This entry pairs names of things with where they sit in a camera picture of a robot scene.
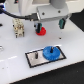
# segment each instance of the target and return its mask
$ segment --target black cable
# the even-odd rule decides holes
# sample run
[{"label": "black cable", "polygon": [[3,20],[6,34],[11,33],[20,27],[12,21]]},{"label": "black cable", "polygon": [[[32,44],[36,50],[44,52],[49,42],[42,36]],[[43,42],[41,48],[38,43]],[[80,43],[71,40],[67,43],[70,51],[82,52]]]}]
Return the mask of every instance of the black cable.
[{"label": "black cable", "polygon": [[17,16],[17,15],[11,14],[11,13],[5,11],[4,9],[2,9],[1,7],[0,7],[0,10],[1,10],[3,13],[5,13],[6,15],[11,16],[11,17],[13,17],[13,18],[19,18],[19,19],[27,19],[27,20],[30,20],[29,17]]},{"label": "black cable", "polygon": [[13,18],[19,18],[19,19],[25,19],[25,20],[33,20],[33,21],[38,21],[38,16],[37,16],[37,13],[33,13],[31,15],[28,15],[28,16],[17,16],[17,15],[14,15],[14,14],[11,14],[7,11],[5,11],[3,8],[0,7],[0,10],[5,13],[6,15],[8,16],[11,16]]}]

